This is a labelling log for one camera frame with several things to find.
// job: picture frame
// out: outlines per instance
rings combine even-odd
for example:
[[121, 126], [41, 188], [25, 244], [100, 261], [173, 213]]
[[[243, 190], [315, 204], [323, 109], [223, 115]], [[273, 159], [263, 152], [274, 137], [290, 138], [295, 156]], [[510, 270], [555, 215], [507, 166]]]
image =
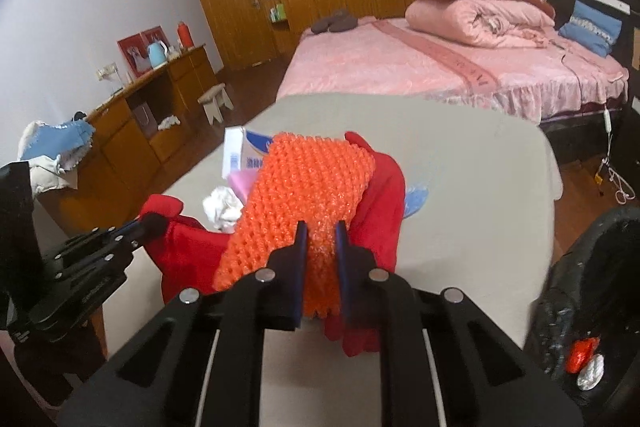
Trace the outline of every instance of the picture frame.
[[161, 26], [156, 26], [155, 28], [149, 28], [148, 30], [144, 30], [143, 32], [140, 33], [140, 35], [142, 35], [142, 38], [145, 41], [145, 44], [147, 46], [149, 44], [152, 44], [153, 42], [162, 41], [164, 42], [164, 45], [167, 48], [169, 47], [169, 41], [166, 38], [166, 35], [164, 34], [164, 32], [162, 31]]
[[135, 78], [139, 78], [152, 69], [146, 46], [145, 39], [139, 33], [118, 41], [122, 56], [127, 61], [129, 69]]

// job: white stool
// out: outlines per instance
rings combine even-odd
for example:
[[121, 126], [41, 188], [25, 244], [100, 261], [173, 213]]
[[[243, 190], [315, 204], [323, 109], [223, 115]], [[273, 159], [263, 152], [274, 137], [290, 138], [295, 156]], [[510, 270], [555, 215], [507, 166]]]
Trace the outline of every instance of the white stool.
[[229, 95], [226, 93], [225, 84], [216, 84], [211, 89], [206, 91], [198, 99], [198, 103], [204, 107], [204, 112], [209, 119], [209, 123], [213, 125], [213, 119], [215, 118], [222, 123], [222, 113], [220, 107], [223, 105], [229, 109], [233, 109], [234, 105], [229, 99]]

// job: tissue box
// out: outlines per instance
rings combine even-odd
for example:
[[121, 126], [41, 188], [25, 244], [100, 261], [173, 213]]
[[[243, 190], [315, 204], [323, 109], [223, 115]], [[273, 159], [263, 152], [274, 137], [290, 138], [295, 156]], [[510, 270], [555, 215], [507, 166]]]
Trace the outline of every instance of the tissue box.
[[273, 136], [246, 130], [242, 126], [227, 127], [222, 155], [222, 177], [243, 169], [259, 169], [269, 152]]

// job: silver screw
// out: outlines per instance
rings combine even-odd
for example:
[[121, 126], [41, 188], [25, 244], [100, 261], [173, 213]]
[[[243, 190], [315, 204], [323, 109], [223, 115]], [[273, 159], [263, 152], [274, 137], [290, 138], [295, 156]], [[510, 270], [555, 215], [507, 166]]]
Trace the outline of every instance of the silver screw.
[[444, 298], [453, 304], [458, 304], [465, 298], [465, 294], [458, 288], [447, 288], [444, 290]]
[[375, 282], [385, 282], [389, 279], [389, 272], [382, 268], [374, 268], [369, 272], [369, 279]]
[[180, 292], [180, 301], [191, 304], [198, 300], [200, 292], [196, 288], [185, 288]]
[[260, 268], [255, 273], [255, 278], [260, 282], [271, 282], [276, 278], [276, 272], [271, 268]]

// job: bottle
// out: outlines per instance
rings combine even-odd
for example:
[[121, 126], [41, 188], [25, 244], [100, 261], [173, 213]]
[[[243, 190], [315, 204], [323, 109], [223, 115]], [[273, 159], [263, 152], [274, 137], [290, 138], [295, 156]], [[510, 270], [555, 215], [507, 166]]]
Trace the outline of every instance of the bottle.
[[183, 47], [186, 49], [193, 48], [193, 39], [191, 38], [189, 27], [182, 21], [178, 24], [178, 37]]

